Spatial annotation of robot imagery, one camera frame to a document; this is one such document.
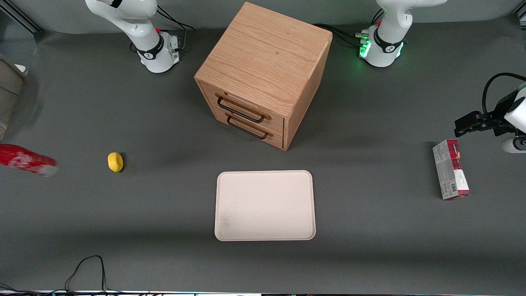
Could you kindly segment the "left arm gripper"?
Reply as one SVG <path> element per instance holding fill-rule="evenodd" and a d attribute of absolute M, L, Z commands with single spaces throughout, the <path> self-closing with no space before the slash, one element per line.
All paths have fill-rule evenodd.
<path fill-rule="evenodd" d="M 498 127 L 494 129 L 495 136 L 512 133 L 524 136 L 526 132 L 526 85 L 519 88 L 498 101 L 491 116 L 497 120 Z M 467 133 L 492 130 L 488 120 L 482 112 L 473 111 L 455 120 L 455 137 L 462 137 Z"/>

